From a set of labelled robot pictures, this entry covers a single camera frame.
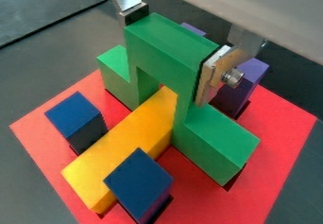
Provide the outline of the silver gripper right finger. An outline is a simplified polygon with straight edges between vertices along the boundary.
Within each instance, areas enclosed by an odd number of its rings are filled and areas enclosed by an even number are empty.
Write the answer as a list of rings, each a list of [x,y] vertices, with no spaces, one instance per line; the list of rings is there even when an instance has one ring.
[[[230,25],[226,44],[201,63],[194,97],[198,107],[210,101],[221,85],[230,88],[238,86],[244,73],[237,66],[258,54],[265,44],[265,38],[242,27]]]

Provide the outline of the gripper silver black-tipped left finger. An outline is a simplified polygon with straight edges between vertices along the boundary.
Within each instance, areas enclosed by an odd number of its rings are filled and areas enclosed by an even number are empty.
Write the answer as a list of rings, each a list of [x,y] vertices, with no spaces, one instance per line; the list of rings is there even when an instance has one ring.
[[[125,27],[149,15],[149,5],[142,0],[110,0],[117,12],[121,27]]]

